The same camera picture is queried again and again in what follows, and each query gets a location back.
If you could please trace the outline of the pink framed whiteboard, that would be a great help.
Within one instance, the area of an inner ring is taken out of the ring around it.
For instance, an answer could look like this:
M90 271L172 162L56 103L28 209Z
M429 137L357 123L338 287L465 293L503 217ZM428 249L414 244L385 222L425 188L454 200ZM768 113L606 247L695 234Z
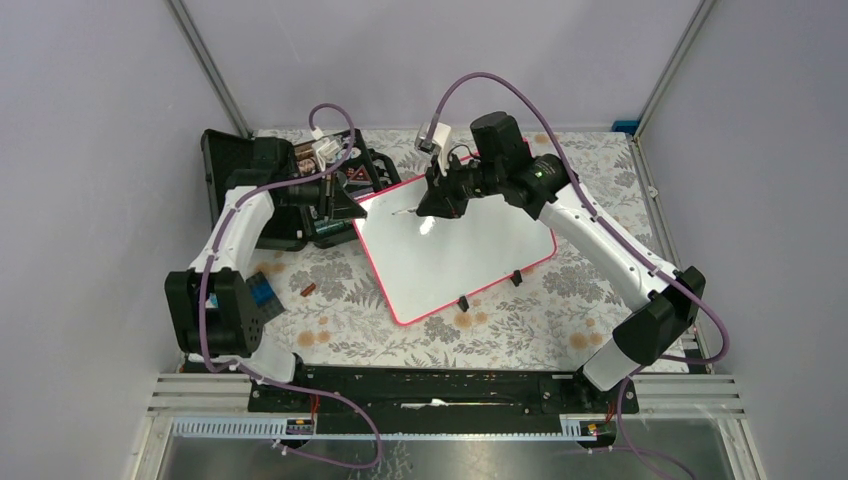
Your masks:
M419 175L358 199L354 228L393 321L410 325L551 259L554 233L499 196L473 199L459 219L397 215L427 189Z

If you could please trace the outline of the brown marker cap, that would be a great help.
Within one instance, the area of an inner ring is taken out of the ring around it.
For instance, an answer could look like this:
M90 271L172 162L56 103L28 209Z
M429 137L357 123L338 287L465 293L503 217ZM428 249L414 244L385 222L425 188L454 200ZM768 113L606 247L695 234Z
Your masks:
M317 288L317 285L315 283L311 283L309 286L305 287L300 292L300 295L302 297L307 297L307 296L311 295L316 290L316 288Z

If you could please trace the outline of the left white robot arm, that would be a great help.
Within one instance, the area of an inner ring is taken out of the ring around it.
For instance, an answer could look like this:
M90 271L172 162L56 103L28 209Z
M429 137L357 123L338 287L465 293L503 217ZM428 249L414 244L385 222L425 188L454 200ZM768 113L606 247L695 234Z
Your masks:
M243 275L263 229L280 207L315 207L327 219L357 219L365 211L337 180L352 145L324 136L313 145L311 168L293 153L259 156L228 181L222 212L192 263L170 272L165 296L180 350L217 373L239 370L273 384L272 398L288 411L309 401L310 385L295 374L298 357L263 337L265 320Z

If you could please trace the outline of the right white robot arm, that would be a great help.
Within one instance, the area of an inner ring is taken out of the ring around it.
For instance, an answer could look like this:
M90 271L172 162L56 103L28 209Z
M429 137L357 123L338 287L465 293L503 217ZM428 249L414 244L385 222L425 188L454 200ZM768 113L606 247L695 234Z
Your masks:
M452 152L448 125L421 126L415 147L431 163L416 213L459 219L470 200L500 196L567 239L610 282L631 313L578 369L573 386L577 405L597 412L625 377L654 364L692 326L705 278L641 244L596 202L562 157L534 155L513 116L483 115L472 122L471 133L472 157L462 162Z

